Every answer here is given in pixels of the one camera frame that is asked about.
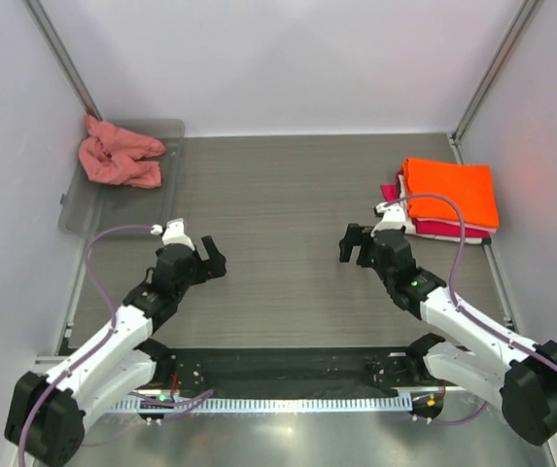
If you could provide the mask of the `right frame post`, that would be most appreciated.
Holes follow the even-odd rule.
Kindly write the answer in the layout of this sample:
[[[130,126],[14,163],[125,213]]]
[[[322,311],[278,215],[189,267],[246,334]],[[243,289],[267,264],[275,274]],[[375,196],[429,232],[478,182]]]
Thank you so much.
[[[490,60],[475,92],[470,98],[469,104],[460,118],[460,121],[456,128],[449,133],[449,140],[453,147],[458,147],[460,145],[462,138],[466,135],[479,108],[496,84],[499,76],[502,74],[506,64],[520,42],[521,37],[533,20],[541,4],[541,0],[524,0],[520,3],[519,9],[506,29],[505,35],[498,45],[493,58]]]

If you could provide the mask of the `clear grey plastic bin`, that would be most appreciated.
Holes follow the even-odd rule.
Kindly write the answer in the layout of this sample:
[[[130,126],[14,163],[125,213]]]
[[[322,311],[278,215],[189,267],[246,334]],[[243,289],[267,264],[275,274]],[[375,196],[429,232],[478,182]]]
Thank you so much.
[[[179,119],[113,121],[116,126],[152,136],[166,147],[158,157],[162,185],[155,189],[93,183],[78,165],[62,197],[59,228],[89,238],[122,225],[164,224],[174,211],[179,176],[186,152],[186,126]]]

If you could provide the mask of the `salmon pink crumpled t shirt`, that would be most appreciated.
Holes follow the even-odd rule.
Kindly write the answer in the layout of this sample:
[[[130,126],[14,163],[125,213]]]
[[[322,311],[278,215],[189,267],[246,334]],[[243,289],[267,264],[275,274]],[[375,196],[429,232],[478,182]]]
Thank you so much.
[[[162,185],[156,158],[166,152],[157,139],[84,116],[87,138],[79,147],[79,161],[91,182],[156,189]]]

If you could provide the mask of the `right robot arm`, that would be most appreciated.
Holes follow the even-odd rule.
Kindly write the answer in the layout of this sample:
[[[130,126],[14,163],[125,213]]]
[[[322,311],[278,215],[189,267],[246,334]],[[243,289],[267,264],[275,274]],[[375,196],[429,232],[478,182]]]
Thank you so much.
[[[375,271],[395,306],[446,333],[408,348],[411,381],[442,379],[468,390],[534,446],[557,434],[557,342],[524,338],[459,298],[416,264],[402,230],[350,224],[338,246],[340,262],[358,248],[358,266]]]

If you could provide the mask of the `light pink folded t shirt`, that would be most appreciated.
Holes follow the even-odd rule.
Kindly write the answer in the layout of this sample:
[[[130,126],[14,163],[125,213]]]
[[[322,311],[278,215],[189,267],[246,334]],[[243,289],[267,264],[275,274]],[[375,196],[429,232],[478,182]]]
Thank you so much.
[[[407,201],[404,199],[407,195],[405,181],[404,181],[404,171],[400,169],[396,175],[396,186],[398,191],[398,198],[400,199],[400,206],[406,210]]]

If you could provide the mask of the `orange t shirt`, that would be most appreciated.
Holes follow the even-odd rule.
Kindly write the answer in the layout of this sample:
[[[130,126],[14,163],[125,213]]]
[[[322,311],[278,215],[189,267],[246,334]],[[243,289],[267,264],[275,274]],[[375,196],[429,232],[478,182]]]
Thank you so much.
[[[465,223],[491,232],[500,226],[493,178],[487,165],[408,158],[401,165],[408,195],[434,194],[453,201]]]

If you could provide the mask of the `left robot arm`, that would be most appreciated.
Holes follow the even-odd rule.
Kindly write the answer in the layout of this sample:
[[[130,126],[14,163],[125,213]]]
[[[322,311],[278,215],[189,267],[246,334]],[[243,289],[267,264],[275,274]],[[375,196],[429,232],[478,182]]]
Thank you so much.
[[[28,456],[65,465],[111,405],[144,384],[162,388],[172,380],[174,365],[153,335],[192,286],[225,276],[226,257],[209,235],[201,239],[205,258],[184,233],[164,233],[161,241],[155,265],[107,324],[56,366],[18,379],[4,429],[18,465]]]

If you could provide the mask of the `frame post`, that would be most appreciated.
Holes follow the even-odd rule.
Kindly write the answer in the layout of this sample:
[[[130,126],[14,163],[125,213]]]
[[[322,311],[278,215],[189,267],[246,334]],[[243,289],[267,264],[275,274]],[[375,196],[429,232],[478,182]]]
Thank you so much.
[[[100,119],[101,113],[92,98],[87,85],[82,79],[71,55],[68,53],[62,39],[40,0],[23,1],[25,8],[34,20],[45,42],[47,43],[53,57],[65,75],[71,89],[76,94],[80,104],[87,114]]]
[[[479,108],[496,84],[499,76],[502,74],[506,64],[520,42],[521,37],[533,20],[541,4],[541,0],[524,0],[520,3],[519,9],[506,29],[505,35],[498,45],[493,58],[490,60],[475,92],[470,98],[469,104],[460,118],[460,121],[456,128],[449,133],[449,140],[453,147],[458,147],[460,145],[462,138],[466,135]]]

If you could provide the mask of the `left frame post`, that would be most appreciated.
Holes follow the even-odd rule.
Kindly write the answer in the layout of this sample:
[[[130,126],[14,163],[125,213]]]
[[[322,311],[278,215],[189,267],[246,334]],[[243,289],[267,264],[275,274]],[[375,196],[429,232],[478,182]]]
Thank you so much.
[[[65,75],[71,89],[76,94],[80,104],[87,114],[100,119],[101,113],[92,98],[87,85],[82,79],[71,55],[68,53],[62,39],[40,0],[23,1],[25,8],[34,20],[45,42],[47,43],[53,57]]]

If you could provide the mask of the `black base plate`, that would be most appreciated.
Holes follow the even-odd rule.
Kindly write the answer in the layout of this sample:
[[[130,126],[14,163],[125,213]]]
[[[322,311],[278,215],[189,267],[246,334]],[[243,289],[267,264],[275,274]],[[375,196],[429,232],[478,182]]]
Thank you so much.
[[[144,389],[185,396],[212,389],[227,398],[312,398],[404,387],[449,386],[405,346],[176,348],[164,350]]]

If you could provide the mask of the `magenta folded t shirt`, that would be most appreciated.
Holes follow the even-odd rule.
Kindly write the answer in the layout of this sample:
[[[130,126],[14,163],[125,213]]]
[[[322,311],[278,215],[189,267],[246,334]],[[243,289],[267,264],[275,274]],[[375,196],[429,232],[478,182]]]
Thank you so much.
[[[383,198],[390,202],[400,197],[400,191],[396,185],[384,184],[380,187]],[[407,230],[411,234],[417,236],[431,237],[435,239],[444,239],[449,241],[456,241],[460,238],[460,227],[456,225],[447,224],[439,221],[423,221],[407,218]],[[485,240],[490,239],[490,234],[486,231],[481,231],[473,228],[466,228],[465,230],[466,242],[480,244]]]

